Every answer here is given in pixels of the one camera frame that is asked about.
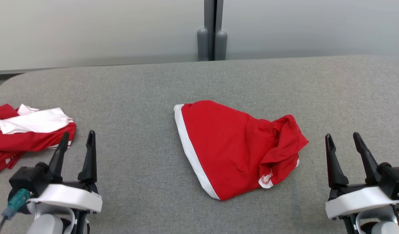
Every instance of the gray wall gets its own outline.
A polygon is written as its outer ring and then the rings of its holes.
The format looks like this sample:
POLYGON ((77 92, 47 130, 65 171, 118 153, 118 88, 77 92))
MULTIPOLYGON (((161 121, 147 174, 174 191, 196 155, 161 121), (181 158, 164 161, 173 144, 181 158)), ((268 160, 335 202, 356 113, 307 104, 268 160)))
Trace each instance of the gray wall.
POLYGON ((198 59, 204 0, 2 0, 0 73, 198 59))
POLYGON ((399 0, 225 0, 226 59, 399 57, 399 0))

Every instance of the red cloth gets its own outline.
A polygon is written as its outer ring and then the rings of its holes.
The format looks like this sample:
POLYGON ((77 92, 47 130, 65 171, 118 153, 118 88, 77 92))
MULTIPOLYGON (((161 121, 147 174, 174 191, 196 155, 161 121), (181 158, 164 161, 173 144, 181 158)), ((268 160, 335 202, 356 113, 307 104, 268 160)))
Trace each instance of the red cloth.
MULTIPOLYGON (((181 139, 185 127, 200 167, 220 200, 278 184, 297 166, 298 151, 308 143, 291 115, 273 122, 258 120, 212 101, 185 104, 180 109, 185 125, 177 120, 181 139)), ((187 145, 183 140, 189 158, 187 145)))
MULTIPOLYGON (((17 110, 6 104, 0 106, 0 120, 18 116, 17 110)), ((75 123, 50 133, 25 132, 4 135, 0 131, 0 171, 7 167, 11 169, 26 151, 42 151, 55 148, 63 134, 69 132, 69 145, 74 138, 75 123)))

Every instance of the teal connector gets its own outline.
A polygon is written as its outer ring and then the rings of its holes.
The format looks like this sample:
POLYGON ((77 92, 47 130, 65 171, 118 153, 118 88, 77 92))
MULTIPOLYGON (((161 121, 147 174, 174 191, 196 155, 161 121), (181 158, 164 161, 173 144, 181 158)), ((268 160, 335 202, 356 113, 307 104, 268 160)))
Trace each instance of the teal connector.
POLYGON ((3 211, 2 216, 7 217, 8 220, 11 220, 17 211, 26 204, 26 201, 30 198, 29 191, 21 188, 19 191, 13 196, 13 198, 7 203, 7 208, 3 211))

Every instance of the gray table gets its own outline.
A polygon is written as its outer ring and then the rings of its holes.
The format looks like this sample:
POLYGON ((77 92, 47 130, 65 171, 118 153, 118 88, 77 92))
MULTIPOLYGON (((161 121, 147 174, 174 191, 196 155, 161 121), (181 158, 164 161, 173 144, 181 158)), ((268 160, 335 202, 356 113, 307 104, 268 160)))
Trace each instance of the gray table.
MULTIPOLYGON (((351 183, 365 175, 352 133, 378 162, 399 165, 399 59, 372 56, 64 68, 23 74, 0 87, 0 104, 61 107, 78 126, 62 175, 81 171, 90 129, 97 134, 103 211, 92 233, 345 233, 324 210, 329 188, 324 136, 331 133, 351 183), (291 175, 265 190, 214 200, 202 190, 180 143, 173 106, 202 99, 275 120, 292 114, 309 144, 291 175)), ((0 173, 0 210, 26 154, 0 173)), ((17 215, 3 233, 23 233, 17 215)))

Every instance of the robotic arm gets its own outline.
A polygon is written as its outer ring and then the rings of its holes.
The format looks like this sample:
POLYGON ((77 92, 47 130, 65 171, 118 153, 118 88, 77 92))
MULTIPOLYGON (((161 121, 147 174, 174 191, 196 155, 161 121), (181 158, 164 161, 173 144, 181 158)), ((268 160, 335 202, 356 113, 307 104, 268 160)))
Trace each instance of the robotic arm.
POLYGON ((87 154, 76 182, 64 182, 61 176, 69 134, 66 132, 49 165, 40 162, 35 167, 21 167, 10 179, 12 190, 8 208, 2 213, 2 228, 16 212, 34 215, 27 234, 82 234, 89 213, 100 213, 103 204, 97 191, 96 134, 90 131, 87 154), (57 215, 68 215, 69 219, 57 215))
POLYGON ((331 135, 325 136, 330 196, 325 203, 329 219, 344 220, 348 234, 399 234, 399 167, 377 165, 360 134, 353 134, 366 172, 365 184, 348 185, 335 155, 331 135), (364 219, 379 219, 367 222, 364 219))

